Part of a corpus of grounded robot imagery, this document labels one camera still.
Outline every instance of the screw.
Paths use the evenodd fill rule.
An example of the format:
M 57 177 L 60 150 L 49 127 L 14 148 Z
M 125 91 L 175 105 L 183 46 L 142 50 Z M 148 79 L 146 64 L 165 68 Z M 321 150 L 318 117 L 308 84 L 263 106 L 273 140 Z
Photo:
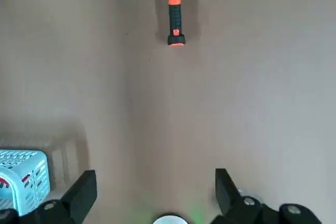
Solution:
M 49 210 L 49 209 L 53 208 L 54 205 L 55 205 L 55 202 L 48 203 L 44 206 L 44 210 Z
M 0 214 L 0 220 L 6 219 L 9 215 L 9 210 L 5 211 L 3 214 Z
M 244 199 L 244 203 L 246 204 L 246 205 L 248 205 L 248 206 L 254 206 L 254 200 L 252 200 L 251 198 L 249 198 L 249 197 L 246 197 L 245 199 Z
M 291 213 L 291 214 L 294 214 L 294 215 L 299 215 L 301 214 L 301 211 L 300 209 L 297 207 L 297 206 L 294 206 L 294 205 L 290 205 L 287 207 L 287 210 Z

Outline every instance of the light blue basket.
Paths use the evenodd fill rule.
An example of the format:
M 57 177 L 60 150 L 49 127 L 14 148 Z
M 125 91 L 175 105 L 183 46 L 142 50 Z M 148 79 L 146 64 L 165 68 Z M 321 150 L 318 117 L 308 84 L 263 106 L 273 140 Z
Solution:
M 20 216 L 33 211 L 50 192 L 47 157 L 40 151 L 0 150 L 0 209 Z

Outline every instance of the black and orange flashlight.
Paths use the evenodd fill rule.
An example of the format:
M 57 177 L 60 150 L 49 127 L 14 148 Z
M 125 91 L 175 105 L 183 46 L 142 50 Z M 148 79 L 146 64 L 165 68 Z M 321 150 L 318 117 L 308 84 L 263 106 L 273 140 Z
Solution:
M 182 34 L 182 14 L 181 0 L 168 0 L 170 34 L 168 45 L 171 47 L 181 47 L 185 45 L 185 37 Z

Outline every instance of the orange grip band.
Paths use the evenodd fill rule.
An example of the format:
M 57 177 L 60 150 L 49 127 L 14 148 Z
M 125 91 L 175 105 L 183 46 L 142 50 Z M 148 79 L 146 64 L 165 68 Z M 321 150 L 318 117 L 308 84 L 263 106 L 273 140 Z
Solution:
M 185 45 L 183 43 L 174 43 L 174 44 L 170 44 L 170 47 L 184 47 Z
M 181 0 L 168 0 L 169 5 L 180 5 Z

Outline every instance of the white round light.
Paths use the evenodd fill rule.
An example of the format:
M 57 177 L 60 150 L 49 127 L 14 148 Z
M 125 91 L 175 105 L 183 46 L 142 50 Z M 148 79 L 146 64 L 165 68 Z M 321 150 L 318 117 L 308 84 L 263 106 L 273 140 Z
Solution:
M 153 224 L 188 224 L 188 222 L 179 216 L 166 215 L 157 219 Z

